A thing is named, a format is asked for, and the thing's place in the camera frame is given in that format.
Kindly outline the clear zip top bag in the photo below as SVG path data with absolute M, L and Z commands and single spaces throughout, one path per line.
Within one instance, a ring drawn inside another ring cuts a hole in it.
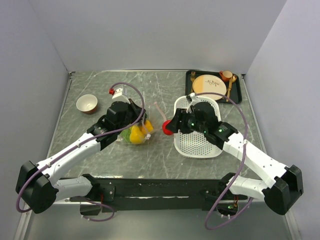
M 152 135 L 160 130 L 167 117 L 156 101 L 147 106 L 147 112 L 149 115 L 147 113 L 143 115 L 144 123 L 140 121 L 122 131 L 116 142 L 122 145 L 142 145 L 149 141 Z

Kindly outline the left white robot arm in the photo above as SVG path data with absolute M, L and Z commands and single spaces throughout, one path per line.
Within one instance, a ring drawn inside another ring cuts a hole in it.
M 145 112 L 145 107 L 138 106 L 132 99 L 114 101 L 106 114 L 74 143 L 38 163 L 25 162 L 15 187 L 16 210 L 25 212 L 20 208 L 20 200 L 24 200 L 30 211 L 36 214 L 46 211 L 62 192 L 57 186 L 60 178 L 79 162 L 115 142 L 122 131 L 142 121 Z

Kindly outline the orange yellow mango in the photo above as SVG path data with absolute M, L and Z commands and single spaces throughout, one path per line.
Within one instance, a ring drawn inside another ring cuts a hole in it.
M 144 134 L 151 133 L 153 130 L 154 128 L 149 120 L 146 120 L 144 124 L 141 126 L 141 131 Z

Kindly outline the green grapes bunch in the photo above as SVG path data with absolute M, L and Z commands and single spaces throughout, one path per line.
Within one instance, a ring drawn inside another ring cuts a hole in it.
M 127 144 L 130 144 L 130 143 L 131 143 L 131 141 L 130 141 L 130 135 L 131 135 L 131 130 L 130 130 L 129 128 L 123 130 L 123 131 L 120 133 L 120 136 L 122 137 L 122 139 L 123 139 Z

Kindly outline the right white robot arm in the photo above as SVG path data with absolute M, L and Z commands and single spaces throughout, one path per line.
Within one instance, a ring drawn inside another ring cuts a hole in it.
M 176 150 L 184 157 L 209 159 L 226 152 L 256 173 L 260 179 L 226 174 L 218 189 L 208 190 L 215 199 L 235 195 L 263 200 L 275 213 L 285 215 L 303 194 L 302 171 L 265 154 L 232 125 L 221 120 L 218 104 L 210 99 L 188 102 L 180 97 L 174 103 L 174 116 L 163 125 L 173 135 Z

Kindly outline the yellow pear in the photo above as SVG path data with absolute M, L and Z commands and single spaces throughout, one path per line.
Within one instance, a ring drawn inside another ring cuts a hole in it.
M 140 145 L 145 142 L 145 134 L 137 125 L 132 126 L 130 129 L 129 142 L 133 145 Z

